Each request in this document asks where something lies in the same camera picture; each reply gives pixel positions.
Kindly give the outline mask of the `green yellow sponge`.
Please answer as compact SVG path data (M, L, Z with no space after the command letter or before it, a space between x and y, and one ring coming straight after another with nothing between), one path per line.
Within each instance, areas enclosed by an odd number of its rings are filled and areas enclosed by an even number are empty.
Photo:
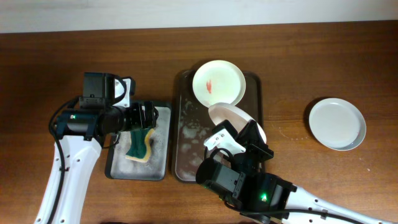
M146 163L152 155L151 137L154 129L131 131L131 147L125 155L126 159Z

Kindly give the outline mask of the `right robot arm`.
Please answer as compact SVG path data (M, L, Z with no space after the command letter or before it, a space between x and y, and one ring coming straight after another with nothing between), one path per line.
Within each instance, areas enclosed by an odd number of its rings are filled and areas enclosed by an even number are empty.
M228 120L217 124L205 143L196 182L224 205L257 223L374 223L384 221L322 200L302 187L260 170L274 153L257 122L238 131Z

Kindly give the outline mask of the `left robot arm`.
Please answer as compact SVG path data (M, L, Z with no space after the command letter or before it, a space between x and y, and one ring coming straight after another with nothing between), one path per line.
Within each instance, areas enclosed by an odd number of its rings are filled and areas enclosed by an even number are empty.
M79 223L91 173L106 135L129 132L126 158L147 162L159 112L152 102L125 108L67 108L50 123L55 153L36 223Z

